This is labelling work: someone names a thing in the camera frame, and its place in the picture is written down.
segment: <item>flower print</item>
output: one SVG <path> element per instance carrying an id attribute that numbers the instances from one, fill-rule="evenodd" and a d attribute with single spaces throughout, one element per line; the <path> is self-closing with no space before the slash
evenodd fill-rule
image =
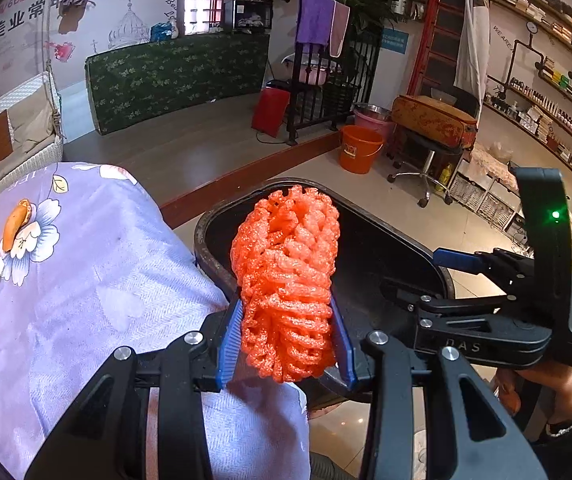
<path id="1" fill-rule="evenodd" d="M 23 285 L 30 262 L 47 260 L 59 241 L 59 231 L 52 224 L 61 212 L 59 200 L 48 198 L 38 206 L 30 205 L 32 214 L 28 224 L 17 233 L 10 252 L 3 256 L 3 279 L 8 281 L 12 277 L 12 283 L 17 286 Z"/>
<path id="2" fill-rule="evenodd" d="M 73 170 L 91 170 L 92 168 L 99 168 L 99 176 L 102 178 L 115 178 L 116 180 L 129 180 L 136 184 L 136 178 L 128 171 L 118 166 L 111 166 L 110 164 L 76 164 L 72 167 Z"/>

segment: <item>bottle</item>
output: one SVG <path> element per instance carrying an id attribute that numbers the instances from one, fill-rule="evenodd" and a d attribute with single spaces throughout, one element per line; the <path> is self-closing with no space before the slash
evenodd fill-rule
<path id="1" fill-rule="evenodd" d="M 452 170 L 453 170 L 453 165 L 452 163 L 449 163 L 448 166 L 446 166 L 442 172 L 440 173 L 440 177 L 438 178 L 438 181 L 441 184 L 444 184 L 444 186 L 435 186 L 435 192 L 438 195 L 442 195 L 442 193 L 444 193 L 445 191 L 445 186 L 448 184 L 448 181 L 450 180 L 450 175 L 452 175 Z"/>

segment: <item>pink towel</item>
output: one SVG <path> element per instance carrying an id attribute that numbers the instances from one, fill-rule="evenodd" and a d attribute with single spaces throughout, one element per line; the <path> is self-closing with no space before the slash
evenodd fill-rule
<path id="1" fill-rule="evenodd" d="M 348 28 L 348 18 L 350 18 L 350 16 L 350 7 L 339 2 L 335 2 L 333 25 L 330 29 L 330 46 L 328 48 L 332 57 L 339 57 L 341 55 L 343 38 L 346 36 L 346 28 Z"/>

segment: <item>purple floral blanket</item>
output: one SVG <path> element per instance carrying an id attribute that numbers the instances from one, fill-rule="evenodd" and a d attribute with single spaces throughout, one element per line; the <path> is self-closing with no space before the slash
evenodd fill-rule
<path id="1" fill-rule="evenodd" d="M 24 198 L 31 218 L 0 279 L 0 462 L 18 480 L 115 348 L 165 348 L 226 306 L 127 171 L 59 163 L 29 174 L 0 194 L 0 242 Z M 243 364 L 225 392 L 204 394 L 215 478 L 307 480 L 302 395 Z"/>

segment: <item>red bag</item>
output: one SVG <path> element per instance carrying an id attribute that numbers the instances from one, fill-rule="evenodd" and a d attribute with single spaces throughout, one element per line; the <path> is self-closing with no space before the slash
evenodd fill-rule
<path id="1" fill-rule="evenodd" d="M 253 115 L 253 130 L 277 137 L 289 101 L 290 92 L 285 90 L 270 87 L 261 90 Z"/>

